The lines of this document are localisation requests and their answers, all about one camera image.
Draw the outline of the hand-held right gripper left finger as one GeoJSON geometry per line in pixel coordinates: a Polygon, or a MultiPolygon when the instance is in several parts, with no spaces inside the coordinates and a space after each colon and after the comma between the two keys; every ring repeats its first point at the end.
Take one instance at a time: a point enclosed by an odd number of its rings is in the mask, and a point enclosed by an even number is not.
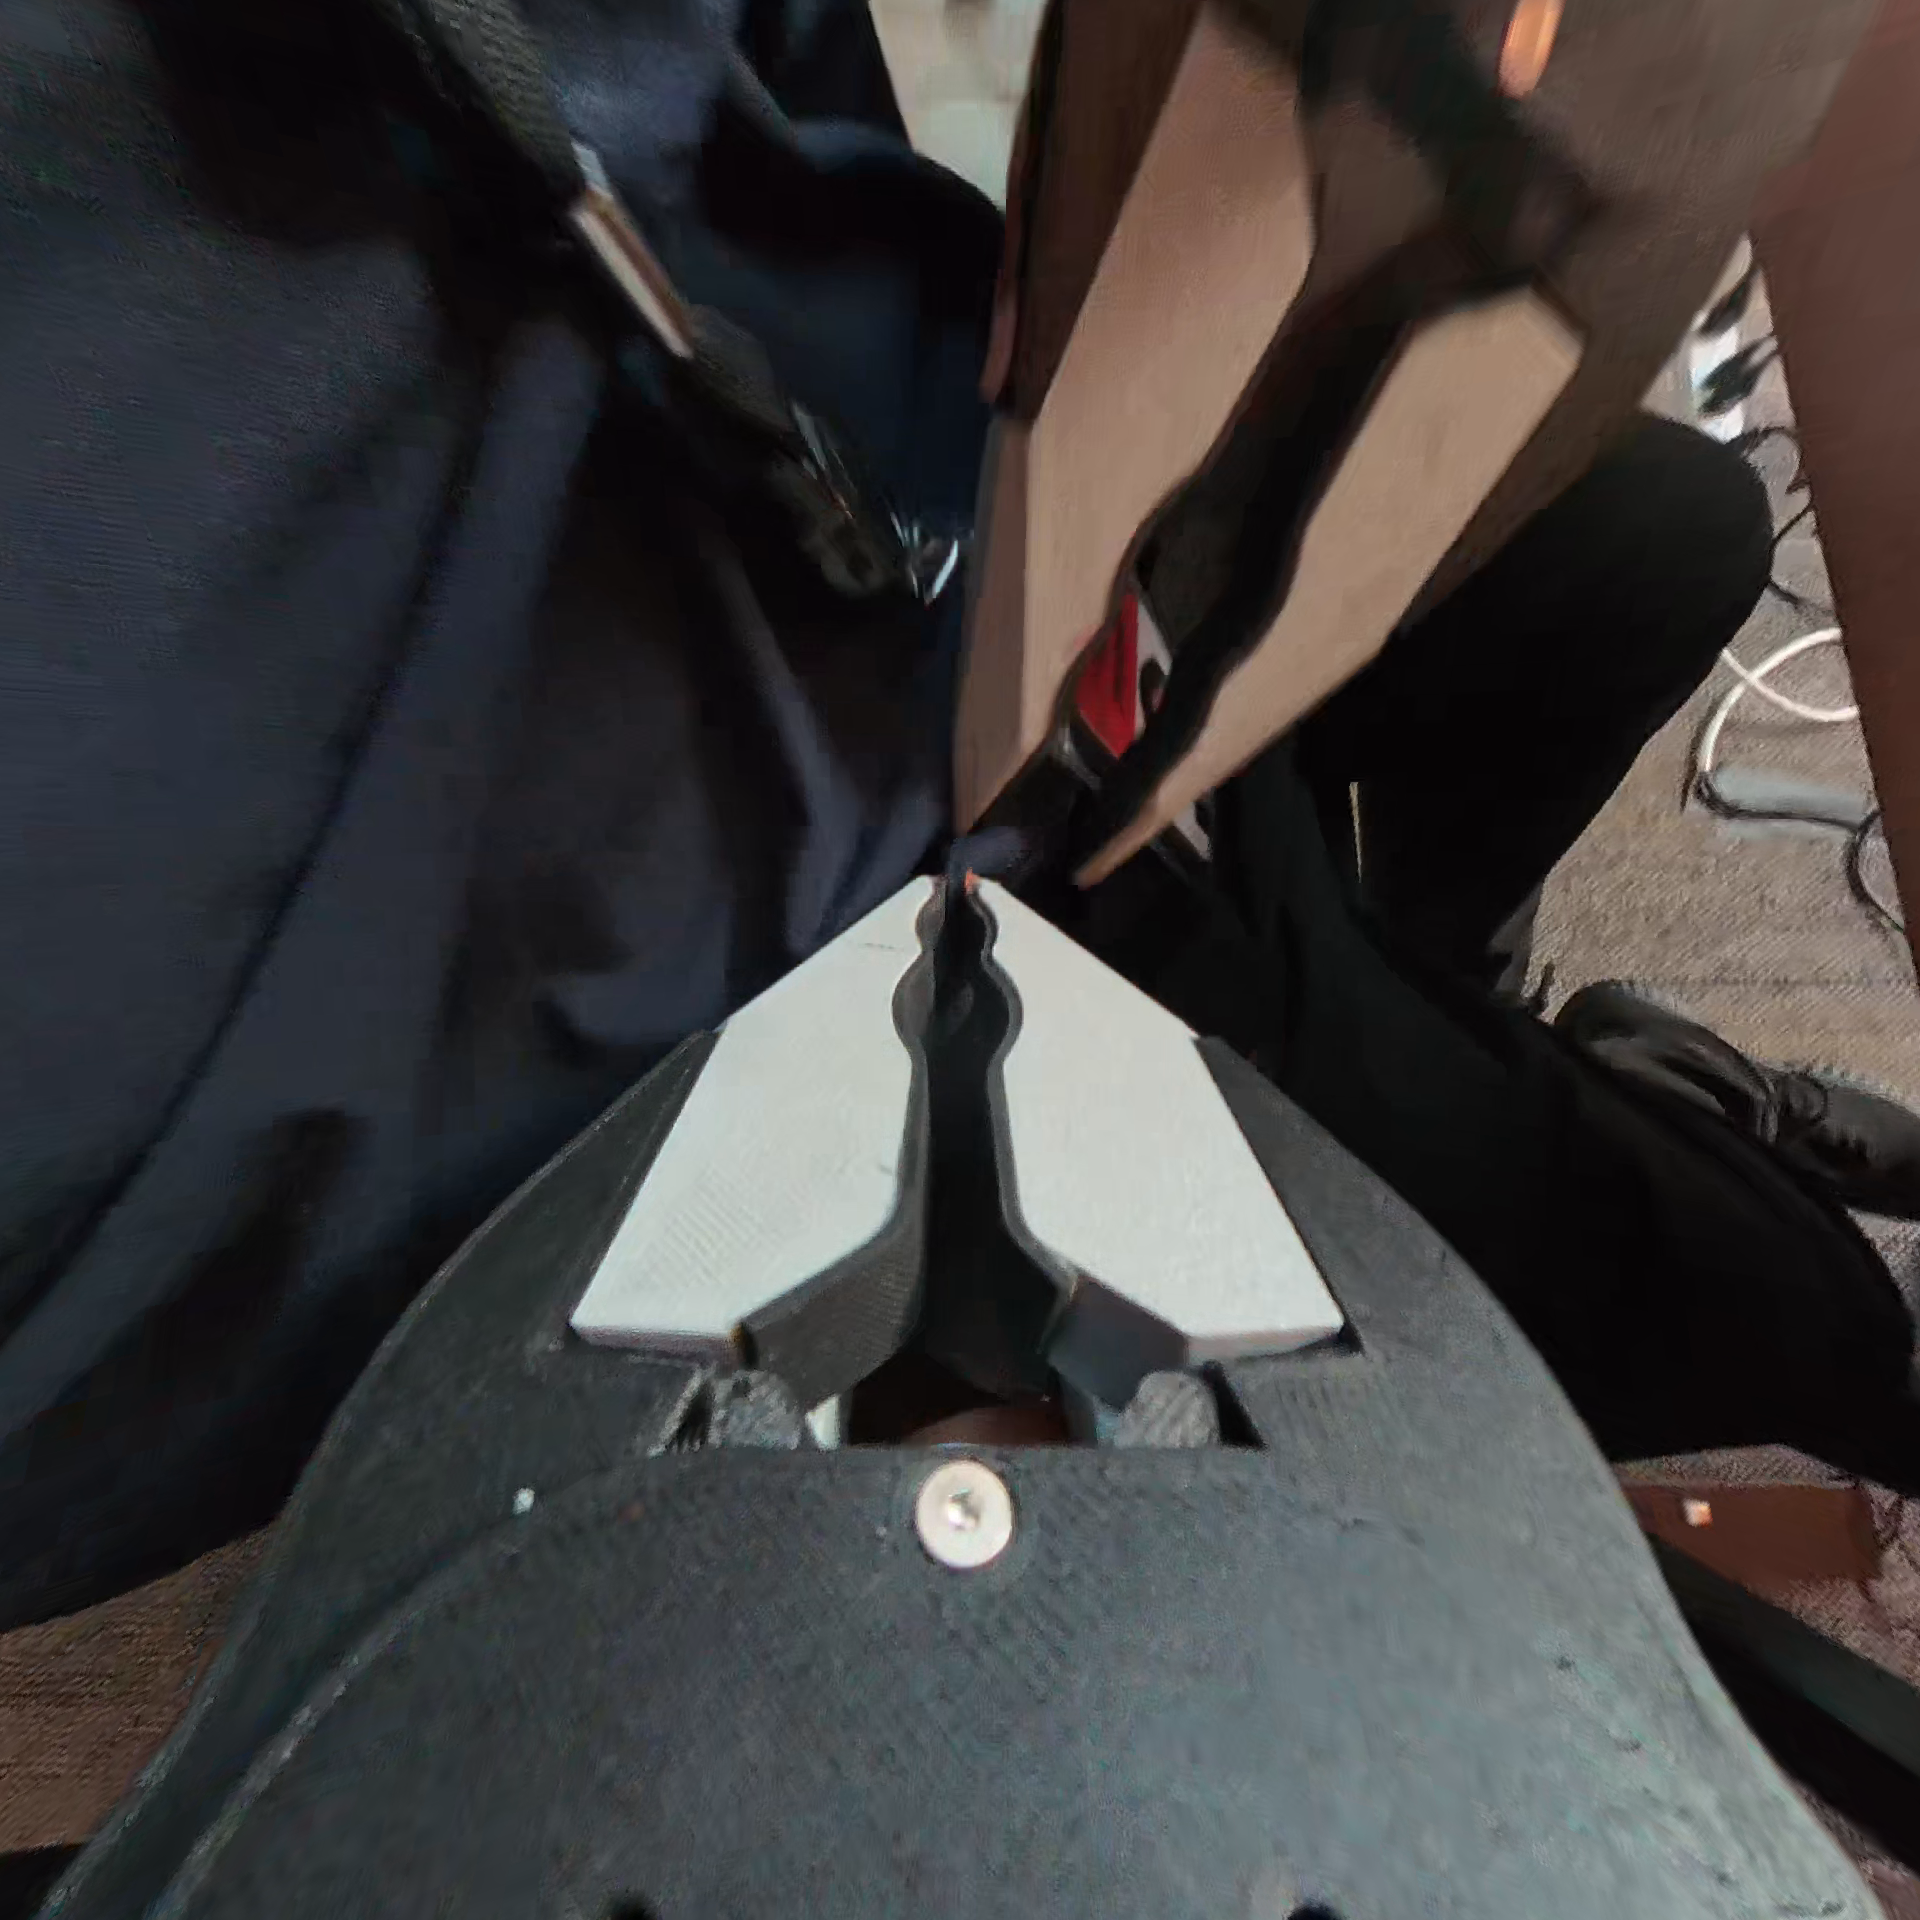
{"type": "Polygon", "coordinates": [[[601,1350],[853,1392],[924,1310],[941,880],[914,878],[716,1033],[571,1310],[601,1350]]]}

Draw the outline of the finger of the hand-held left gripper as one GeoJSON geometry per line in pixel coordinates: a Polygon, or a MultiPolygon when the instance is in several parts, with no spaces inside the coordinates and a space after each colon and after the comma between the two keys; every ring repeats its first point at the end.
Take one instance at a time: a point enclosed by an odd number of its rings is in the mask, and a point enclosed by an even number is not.
{"type": "Polygon", "coordinates": [[[1304,286],[1300,81],[1231,14],[1046,14],[1006,195],[951,823],[1041,759],[1304,286]]]}
{"type": "Polygon", "coordinates": [[[1577,333],[1534,289],[1409,328],[1306,512],[1277,607],[1201,678],[1197,725],[1145,794],[1092,828],[1076,884],[1112,875],[1380,653],[1577,364],[1577,333]]]}

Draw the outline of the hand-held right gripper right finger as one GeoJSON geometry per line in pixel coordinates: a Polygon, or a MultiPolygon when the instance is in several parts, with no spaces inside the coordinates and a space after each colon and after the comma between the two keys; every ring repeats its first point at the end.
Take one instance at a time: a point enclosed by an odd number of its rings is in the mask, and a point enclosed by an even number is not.
{"type": "Polygon", "coordinates": [[[996,1201],[1049,1289],[1049,1370],[1125,1406],[1149,1376],[1338,1339],[1347,1316],[1198,1036],[1000,880],[967,899],[1004,1009],[985,1066],[996,1201]]]}

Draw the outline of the red and white card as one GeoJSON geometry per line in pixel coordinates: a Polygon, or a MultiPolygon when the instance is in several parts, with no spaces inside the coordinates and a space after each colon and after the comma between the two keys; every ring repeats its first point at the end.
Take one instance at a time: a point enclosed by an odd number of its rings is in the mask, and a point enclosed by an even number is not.
{"type": "Polygon", "coordinates": [[[1164,702],[1172,650],[1146,594],[1125,583],[1114,612],[1076,669],[1064,757],[1080,794],[1068,811],[1064,863],[1080,871],[1112,837],[1125,759],[1164,702]]]}

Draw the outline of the brown wooden table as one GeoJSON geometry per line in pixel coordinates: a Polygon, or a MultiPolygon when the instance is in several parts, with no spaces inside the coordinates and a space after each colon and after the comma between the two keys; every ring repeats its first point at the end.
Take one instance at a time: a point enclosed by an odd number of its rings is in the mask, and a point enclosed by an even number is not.
{"type": "MultiPolygon", "coordinates": [[[[1523,109],[1593,186],[1593,227],[1557,279],[1589,340],[1569,385],[1404,617],[1456,589],[1585,468],[1749,239],[1836,617],[1855,650],[1882,817],[1894,853],[1914,855],[1914,5],[1563,7],[1546,76],[1523,109]]],[[[1158,512],[1131,564],[1206,486],[1246,485],[1248,528],[1212,607],[1177,642],[1164,702],[1125,759],[1125,799],[1138,799],[1170,742],[1197,725],[1201,678],[1248,648],[1254,612],[1277,607],[1306,512],[1406,344],[1380,366],[1306,366],[1288,347],[1288,322],[1406,231],[1421,178],[1365,109],[1306,109],[1301,5],[1046,14],[1231,14],[1293,69],[1313,174],[1304,286],[1212,460],[1158,512]]],[[[1064,733],[1068,721],[985,823],[1068,766],[1064,733]]]]}

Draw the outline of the navy sweatshirt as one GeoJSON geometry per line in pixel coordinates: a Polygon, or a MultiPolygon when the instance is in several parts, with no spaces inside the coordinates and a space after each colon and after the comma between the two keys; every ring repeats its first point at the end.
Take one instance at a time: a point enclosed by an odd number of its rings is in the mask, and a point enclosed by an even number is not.
{"type": "Polygon", "coordinates": [[[4,1630],[947,840],[1000,212],[866,5],[4,5],[4,1630]]]}

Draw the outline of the black shoe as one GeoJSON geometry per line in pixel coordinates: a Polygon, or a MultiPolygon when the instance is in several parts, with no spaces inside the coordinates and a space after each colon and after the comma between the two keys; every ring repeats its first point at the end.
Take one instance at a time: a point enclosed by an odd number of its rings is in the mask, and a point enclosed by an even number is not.
{"type": "Polygon", "coordinates": [[[1764,1062],[1618,982],[1577,988],[1552,1024],[1600,1066],[1710,1107],[1845,1207],[1917,1221],[1917,1113],[1902,1099],[1764,1062]]]}

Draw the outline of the brown wooden panel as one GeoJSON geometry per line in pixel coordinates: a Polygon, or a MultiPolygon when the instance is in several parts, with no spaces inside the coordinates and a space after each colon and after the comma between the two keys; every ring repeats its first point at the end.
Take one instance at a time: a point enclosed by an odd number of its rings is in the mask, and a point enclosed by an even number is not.
{"type": "Polygon", "coordinates": [[[1852,1484],[1622,1479],[1621,1492],[1651,1542],[1768,1601],[1823,1580],[1865,1592],[1882,1571],[1874,1506],[1852,1484]]]}

